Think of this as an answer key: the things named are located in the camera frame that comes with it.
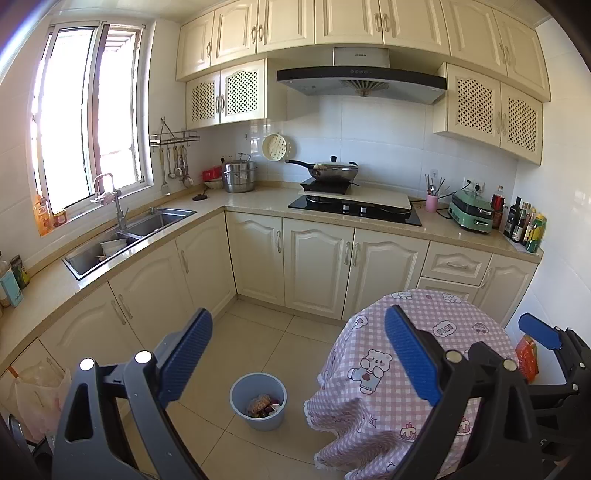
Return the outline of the cream lower kitchen cabinets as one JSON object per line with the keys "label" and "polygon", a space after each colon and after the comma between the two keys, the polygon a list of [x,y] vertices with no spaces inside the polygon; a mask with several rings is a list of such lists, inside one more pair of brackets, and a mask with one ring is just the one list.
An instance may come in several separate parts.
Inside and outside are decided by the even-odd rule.
{"label": "cream lower kitchen cabinets", "polygon": [[67,367],[83,348],[110,358],[153,347],[197,308],[218,315],[242,296],[329,320],[380,297],[437,282],[466,288],[506,324],[541,262],[501,235],[463,232],[426,215],[419,226],[215,209],[124,250],[83,278],[64,261],[37,274],[1,322],[1,369],[22,355]]}

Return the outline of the cream kitchen cabinets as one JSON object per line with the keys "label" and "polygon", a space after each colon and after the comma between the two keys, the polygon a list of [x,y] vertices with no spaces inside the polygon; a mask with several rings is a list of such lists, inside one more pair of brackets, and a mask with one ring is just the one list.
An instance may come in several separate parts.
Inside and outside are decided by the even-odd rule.
{"label": "cream kitchen cabinets", "polygon": [[83,348],[110,358],[153,347],[197,308],[218,315],[242,296],[329,320],[380,297],[437,282],[466,288],[506,324],[541,262],[501,235],[463,232],[426,215],[419,226],[215,209],[124,250],[83,278],[64,261],[37,274],[1,322],[1,369],[22,355],[67,367]]}
{"label": "cream kitchen cabinets", "polygon": [[189,128],[287,112],[287,89],[430,105],[433,130],[540,164],[551,99],[536,31],[482,1],[233,1],[184,24]]}

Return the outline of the cream upper kitchen cabinets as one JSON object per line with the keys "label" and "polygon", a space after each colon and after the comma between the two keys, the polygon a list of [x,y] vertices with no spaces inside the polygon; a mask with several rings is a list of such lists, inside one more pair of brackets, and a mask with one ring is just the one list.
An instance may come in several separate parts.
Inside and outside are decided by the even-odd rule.
{"label": "cream upper kitchen cabinets", "polygon": [[540,164],[551,99],[536,31],[482,1],[233,1],[184,24],[189,128],[287,112],[287,89],[430,105],[433,130]]}

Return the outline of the orange snack package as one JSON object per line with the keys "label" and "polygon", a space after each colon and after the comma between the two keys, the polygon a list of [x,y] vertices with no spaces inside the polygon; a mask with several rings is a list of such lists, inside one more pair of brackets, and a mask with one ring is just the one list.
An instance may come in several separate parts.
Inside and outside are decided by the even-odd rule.
{"label": "orange snack package", "polygon": [[524,334],[515,348],[518,367],[528,384],[532,384],[539,374],[536,341]]}

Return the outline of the pink checked tablecloth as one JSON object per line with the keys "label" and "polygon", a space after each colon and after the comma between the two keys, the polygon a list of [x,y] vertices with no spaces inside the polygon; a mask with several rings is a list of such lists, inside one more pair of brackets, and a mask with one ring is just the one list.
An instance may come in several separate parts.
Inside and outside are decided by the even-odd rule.
{"label": "pink checked tablecloth", "polygon": [[304,402],[308,426],[335,435],[315,453],[315,466],[342,471],[348,479],[390,477],[432,410],[416,394],[386,335],[386,312],[394,305],[445,350],[466,354],[483,341],[503,358],[516,357],[494,319],[445,291],[388,294],[353,315],[318,374],[320,388]]}

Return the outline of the red capped bottle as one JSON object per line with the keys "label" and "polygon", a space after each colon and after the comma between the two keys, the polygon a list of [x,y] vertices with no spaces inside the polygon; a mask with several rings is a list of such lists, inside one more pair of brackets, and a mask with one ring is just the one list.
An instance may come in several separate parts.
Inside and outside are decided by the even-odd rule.
{"label": "red capped bottle", "polygon": [[504,187],[499,185],[491,199],[491,208],[493,209],[493,225],[494,230],[500,228],[501,220],[505,208]]}

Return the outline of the chrome faucet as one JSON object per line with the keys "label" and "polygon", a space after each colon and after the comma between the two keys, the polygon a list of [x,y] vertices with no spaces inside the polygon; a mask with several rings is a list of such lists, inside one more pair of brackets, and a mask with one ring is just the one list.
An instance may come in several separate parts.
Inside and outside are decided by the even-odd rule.
{"label": "chrome faucet", "polygon": [[[111,187],[104,186],[104,179],[111,181]],[[95,204],[107,205],[113,203],[116,209],[116,221],[118,229],[125,231],[127,229],[126,216],[128,211],[123,211],[120,204],[120,196],[122,192],[114,185],[114,178],[111,173],[103,173],[97,175],[93,179],[94,197],[92,202]]]}

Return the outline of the orange dish soap bottle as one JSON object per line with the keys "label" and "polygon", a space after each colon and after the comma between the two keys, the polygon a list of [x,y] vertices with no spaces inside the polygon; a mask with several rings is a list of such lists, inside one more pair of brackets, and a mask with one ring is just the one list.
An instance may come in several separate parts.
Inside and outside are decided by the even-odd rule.
{"label": "orange dish soap bottle", "polygon": [[45,236],[53,229],[53,220],[49,203],[45,197],[36,194],[33,207],[39,235]]}

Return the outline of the black gas stove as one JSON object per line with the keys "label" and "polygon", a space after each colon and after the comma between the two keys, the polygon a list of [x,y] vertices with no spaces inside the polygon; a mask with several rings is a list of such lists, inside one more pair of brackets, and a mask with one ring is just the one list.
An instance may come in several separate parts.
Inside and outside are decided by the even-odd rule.
{"label": "black gas stove", "polygon": [[359,201],[303,195],[288,205],[290,209],[341,214],[359,218],[387,221],[421,227],[421,220],[414,207],[410,209],[384,206]]}

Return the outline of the red bowl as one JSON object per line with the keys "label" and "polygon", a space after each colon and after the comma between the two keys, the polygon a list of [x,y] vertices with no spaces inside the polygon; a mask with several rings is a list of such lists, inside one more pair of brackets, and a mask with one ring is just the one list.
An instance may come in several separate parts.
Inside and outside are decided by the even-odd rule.
{"label": "red bowl", "polygon": [[204,182],[212,182],[221,179],[221,167],[214,166],[202,171],[201,178]]}

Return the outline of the steel stock pot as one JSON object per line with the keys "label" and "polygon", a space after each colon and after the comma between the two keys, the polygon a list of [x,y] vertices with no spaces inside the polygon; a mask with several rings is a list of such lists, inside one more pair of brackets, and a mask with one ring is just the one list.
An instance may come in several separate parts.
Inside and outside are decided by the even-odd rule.
{"label": "steel stock pot", "polygon": [[256,188],[256,162],[246,153],[239,153],[236,160],[222,158],[221,178],[224,190],[228,193],[250,192]]}

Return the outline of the wok with lid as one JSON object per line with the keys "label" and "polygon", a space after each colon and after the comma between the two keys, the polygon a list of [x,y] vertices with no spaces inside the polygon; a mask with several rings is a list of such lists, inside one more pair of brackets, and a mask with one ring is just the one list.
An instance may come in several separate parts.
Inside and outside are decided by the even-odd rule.
{"label": "wok with lid", "polygon": [[304,167],[311,177],[322,182],[353,182],[359,173],[358,164],[340,163],[335,156],[328,163],[308,163],[295,159],[286,159],[284,162]]}

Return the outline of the round cream strainer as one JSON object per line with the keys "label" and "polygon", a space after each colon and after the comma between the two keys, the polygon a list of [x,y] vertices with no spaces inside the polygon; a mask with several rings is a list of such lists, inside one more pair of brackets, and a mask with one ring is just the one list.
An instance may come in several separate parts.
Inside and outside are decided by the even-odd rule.
{"label": "round cream strainer", "polygon": [[291,155],[290,141],[280,133],[270,133],[263,139],[262,153],[271,162],[287,160]]}

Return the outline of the window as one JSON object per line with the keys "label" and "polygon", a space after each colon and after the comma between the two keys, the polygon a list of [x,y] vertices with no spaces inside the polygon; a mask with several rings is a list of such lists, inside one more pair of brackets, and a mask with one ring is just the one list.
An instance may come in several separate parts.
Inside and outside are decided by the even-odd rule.
{"label": "window", "polygon": [[50,26],[30,107],[35,202],[71,219],[105,193],[149,185],[143,145],[146,25],[88,20]]}

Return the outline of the wall utensil rack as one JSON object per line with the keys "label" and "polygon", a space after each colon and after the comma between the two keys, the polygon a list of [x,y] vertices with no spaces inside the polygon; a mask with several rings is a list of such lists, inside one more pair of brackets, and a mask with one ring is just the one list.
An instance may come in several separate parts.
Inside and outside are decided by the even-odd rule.
{"label": "wall utensil rack", "polygon": [[197,131],[173,131],[165,118],[160,118],[159,130],[150,136],[149,146],[156,151],[163,196],[172,194],[171,181],[178,181],[185,189],[195,185],[189,173],[187,147],[199,139]]}

